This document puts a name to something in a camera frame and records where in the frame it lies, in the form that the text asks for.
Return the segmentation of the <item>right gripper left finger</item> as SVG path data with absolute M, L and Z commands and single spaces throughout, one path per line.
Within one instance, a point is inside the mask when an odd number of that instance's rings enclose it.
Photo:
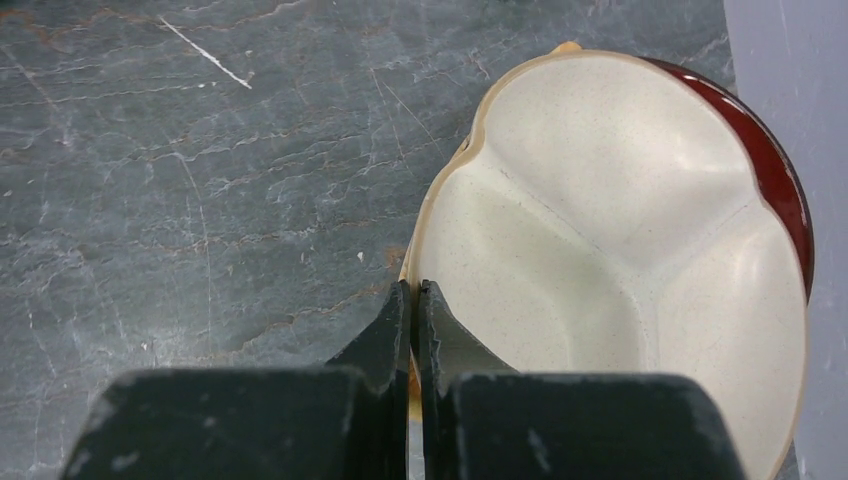
M 412 300 L 321 366 L 157 368 L 94 402 L 65 479 L 404 479 Z

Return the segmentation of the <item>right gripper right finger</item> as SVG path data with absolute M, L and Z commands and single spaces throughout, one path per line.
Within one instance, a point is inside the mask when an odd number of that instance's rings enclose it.
M 417 328 L 429 479 L 744 477 L 716 405 L 689 378 L 514 371 L 431 281 Z

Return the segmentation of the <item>cream plate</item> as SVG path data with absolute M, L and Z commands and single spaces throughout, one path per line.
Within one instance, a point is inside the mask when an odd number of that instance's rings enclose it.
M 519 69 L 435 196 L 416 277 L 517 370 L 695 380 L 773 479 L 806 381 L 799 259 L 735 130 L 646 58 Z

